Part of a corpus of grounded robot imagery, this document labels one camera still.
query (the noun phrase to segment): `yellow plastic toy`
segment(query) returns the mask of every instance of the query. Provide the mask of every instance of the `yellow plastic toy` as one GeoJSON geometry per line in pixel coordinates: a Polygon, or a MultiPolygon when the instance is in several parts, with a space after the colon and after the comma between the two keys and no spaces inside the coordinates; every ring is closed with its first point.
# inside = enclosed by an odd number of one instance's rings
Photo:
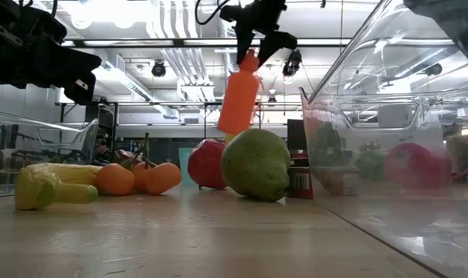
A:
{"type": "Polygon", "coordinates": [[[53,202],[88,204],[98,198],[94,187],[101,167],[39,163],[22,168],[15,186],[15,206],[42,209],[53,202]]]}

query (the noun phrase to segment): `wooden table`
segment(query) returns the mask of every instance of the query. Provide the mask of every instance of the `wooden table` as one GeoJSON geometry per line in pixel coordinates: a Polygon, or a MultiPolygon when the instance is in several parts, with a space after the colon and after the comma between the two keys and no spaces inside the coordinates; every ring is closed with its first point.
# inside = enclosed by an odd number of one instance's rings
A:
{"type": "Polygon", "coordinates": [[[0,277],[435,277],[309,200],[169,193],[39,212],[0,198],[0,277]]]}

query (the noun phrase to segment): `ceiling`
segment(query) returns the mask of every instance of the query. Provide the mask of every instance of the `ceiling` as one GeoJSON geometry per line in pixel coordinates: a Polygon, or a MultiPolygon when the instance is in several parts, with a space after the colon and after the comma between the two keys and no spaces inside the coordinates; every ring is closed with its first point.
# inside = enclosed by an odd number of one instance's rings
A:
{"type": "MultiPolygon", "coordinates": [[[[184,38],[184,33],[181,36],[179,31],[181,28],[186,30],[186,37],[194,35],[188,30],[188,17],[191,14],[188,7],[194,5],[194,0],[181,1],[185,9],[182,27],[176,22],[176,5],[181,3],[178,4],[174,0],[93,0],[93,2],[101,3],[95,5],[93,9],[89,8],[87,10],[84,10],[86,6],[83,6],[81,2],[85,1],[59,0],[57,18],[68,29],[66,37],[68,41],[72,39],[115,39],[116,42],[119,42],[122,39],[156,39],[157,36],[154,37],[153,33],[151,36],[151,33],[147,31],[150,21],[155,25],[159,25],[158,27],[163,30],[163,33],[166,33],[165,37],[184,38]],[[171,12],[168,19],[165,14],[169,5],[171,12]],[[155,13],[156,10],[153,9],[154,6],[160,6],[159,19],[155,13]],[[123,27],[123,25],[127,24],[126,21],[129,24],[124,27],[129,28],[117,27],[118,25],[123,27]],[[169,36],[167,34],[168,23],[170,23],[169,26],[171,26],[172,30],[169,36]]],[[[249,0],[241,1],[241,3],[249,3],[249,0]]],[[[298,39],[315,39],[317,43],[320,43],[322,39],[350,39],[358,31],[378,1],[345,0],[343,3],[344,8],[341,9],[341,1],[327,0],[327,7],[320,8],[320,1],[287,0],[288,9],[282,13],[279,20],[280,31],[289,32],[298,39]]],[[[206,19],[215,9],[215,5],[216,3],[213,0],[202,0],[199,18],[206,19]]],[[[35,7],[50,10],[52,0],[37,0],[35,1],[35,7]]],[[[195,31],[200,38],[199,42],[224,37],[220,24],[220,20],[216,16],[207,25],[195,25],[195,31]]],[[[258,72],[263,81],[263,87],[260,87],[259,91],[259,98],[263,101],[266,100],[268,90],[275,89],[278,101],[283,99],[283,95],[286,95],[286,101],[300,101],[298,88],[301,86],[306,91],[313,90],[339,56],[342,47],[338,44],[301,48],[304,66],[296,73],[292,83],[289,80],[284,82],[282,75],[283,64],[290,51],[288,49],[279,50],[258,72]]],[[[95,53],[96,50],[87,47],[84,51],[95,53]]],[[[181,51],[182,55],[186,56],[186,51],[184,49],[181,51]]],[[[236,54],[233,52],[232,45],[204,47],[200,51],[206,72],[215,87],[213,89],[214,97],[216,100],[221,100],[226,88],[226,72],[228,72],[226,69],[226,56],[229,56],[229,54],[226,54],[226,52],[230,53],[230,56],[234,59],[236,54]]],[[[181,99],[177,92],[178,76],[172,70],[171,64],[166,57],[163,56],[163,52],[163,49],[148,48],[146,46],[142,48],[113,46],[112,48],[100,48],[97,54],[105,53],[104,56],[107,56],[110,61],[116,55],[121,56],[126,62],[126,74],[134,78],[143,87],[146,87],[154,100],[179,101],[181,99]],[[154,77],[151,74],[151,67],[157,59],[165,59],[166,74],[163,77],[154,77]]],[[[109,100],[143,100],[136,94],[133,95],[115,76],[102,73],[102,71],[97,71],[96,76],[98,80],[96,95],[105,96],[109,100]]]]}

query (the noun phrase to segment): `pear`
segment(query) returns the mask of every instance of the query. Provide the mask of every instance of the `pear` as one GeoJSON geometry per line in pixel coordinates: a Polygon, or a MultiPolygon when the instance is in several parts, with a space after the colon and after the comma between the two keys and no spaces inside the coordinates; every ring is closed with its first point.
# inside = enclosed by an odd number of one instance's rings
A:
{"type": "Polygon", "coordinates": [[[263,201],[285,197],[290,154],[282,138],[260,129],[243,131],[222,152],[224,181],[235,192],[263,201]]]}

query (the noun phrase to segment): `person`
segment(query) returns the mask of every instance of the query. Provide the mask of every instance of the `person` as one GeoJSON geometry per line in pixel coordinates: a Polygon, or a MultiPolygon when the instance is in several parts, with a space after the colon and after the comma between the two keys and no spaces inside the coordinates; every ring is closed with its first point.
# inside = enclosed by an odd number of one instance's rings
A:
{"type": "Polygon", "coordinates": [[[97,140],[95,144],[95,152],[93,154],[93,165],[107,165],[110,163],[110,151],[107,147],[107,142],[104,139],[97,140]]]}

